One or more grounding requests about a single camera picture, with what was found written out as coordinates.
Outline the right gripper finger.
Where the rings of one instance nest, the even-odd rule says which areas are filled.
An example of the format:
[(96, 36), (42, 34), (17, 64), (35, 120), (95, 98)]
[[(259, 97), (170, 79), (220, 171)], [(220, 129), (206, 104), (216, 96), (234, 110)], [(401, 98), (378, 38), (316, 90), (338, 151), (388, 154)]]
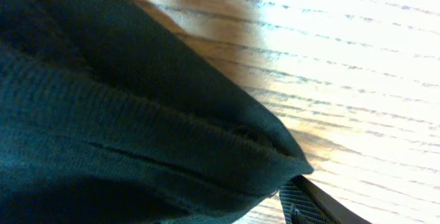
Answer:
[(304, 176), (281, 186), (279, 197), (286, 224), (371, 224)]

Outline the black shirt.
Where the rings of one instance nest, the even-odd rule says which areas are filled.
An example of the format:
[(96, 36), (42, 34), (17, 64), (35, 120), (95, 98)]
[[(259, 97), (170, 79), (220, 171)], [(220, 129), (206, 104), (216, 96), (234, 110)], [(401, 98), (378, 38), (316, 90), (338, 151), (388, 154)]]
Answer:
[(312, 170), (132, 0), (1, 0), (2, 223), (233, 223)]

